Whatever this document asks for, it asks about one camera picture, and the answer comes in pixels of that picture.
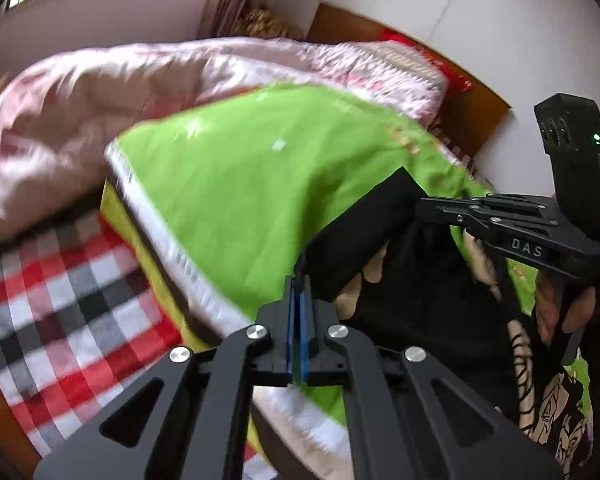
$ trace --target wooden bed frame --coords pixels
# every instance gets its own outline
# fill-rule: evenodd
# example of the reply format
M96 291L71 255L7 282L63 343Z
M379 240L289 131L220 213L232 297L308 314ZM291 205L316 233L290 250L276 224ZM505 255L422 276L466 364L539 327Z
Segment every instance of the wooden bed frame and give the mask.
M391 27L323 2L318 6L306 40L311 43L326 44L344 41L378 41L387 28ZM408 34L402 32L400 34L411 38ZM422 42L411 39L435 52ZM510 106L482 81L442 54L438 52L436 54L471 80L471 89L445 98L441 118L445 136L467 155L475 156L493 135L500 121L507 115Z

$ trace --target white wall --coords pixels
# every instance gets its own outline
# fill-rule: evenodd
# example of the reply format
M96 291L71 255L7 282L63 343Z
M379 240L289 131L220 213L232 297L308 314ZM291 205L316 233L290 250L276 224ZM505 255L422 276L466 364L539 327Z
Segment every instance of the white wall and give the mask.
M206 0L31 0L0 17L0 76L59 52L194 40Z
M308 30L321 0L272 0ZM593 0L323 0L429 44L493 88L512 117L477 163L503 192L550 194L533 106L556 92L600 107L600 10Z

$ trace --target plaid bed sheet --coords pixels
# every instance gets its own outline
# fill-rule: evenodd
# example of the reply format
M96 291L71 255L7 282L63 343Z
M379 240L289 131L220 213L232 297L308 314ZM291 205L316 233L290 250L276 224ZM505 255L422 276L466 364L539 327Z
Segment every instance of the plaid bed sheet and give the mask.
M41 456L180 341L97 205L0 245L0 389ZM244 480L277 476L244 459Z

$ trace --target silver screw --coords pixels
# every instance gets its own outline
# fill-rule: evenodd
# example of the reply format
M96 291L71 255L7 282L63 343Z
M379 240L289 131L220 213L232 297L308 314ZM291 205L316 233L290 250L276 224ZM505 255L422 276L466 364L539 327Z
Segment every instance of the silver screw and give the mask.
M427 353L419 346L410 346L404 351L404 356L411 363L421 363L424 361Z
M349 329L344 325L331 325L327 329L327 334L334 339L342 339L349 335Z
M185 348L184 346L176 346L176 348L171 350L169 354L169 359L171 359L174 363L183 363L190 357L191 350Z
M267 329L262 325L251 325L247 328L247 337L249 339L262 339L267 335Z

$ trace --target white fabric edge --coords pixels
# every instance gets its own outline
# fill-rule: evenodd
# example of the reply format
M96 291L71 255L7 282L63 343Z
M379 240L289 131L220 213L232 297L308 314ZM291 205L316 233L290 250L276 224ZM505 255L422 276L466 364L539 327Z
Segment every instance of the white fabric edge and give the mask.
M222 296L177 243L116 142L107 146L105 157L118 179L122 199L144 229L166 272L183 292L189 311L223 337L250 325L252 321ZM258 386L253 400L272 427L279 430L287 447L321 478L352 478L352 470L351 475L346 474L351 464L347 429L326 415L298 388ZM291 425L286 428L291 432L275 424L282 420ZM324 456L325 452L333 457Z

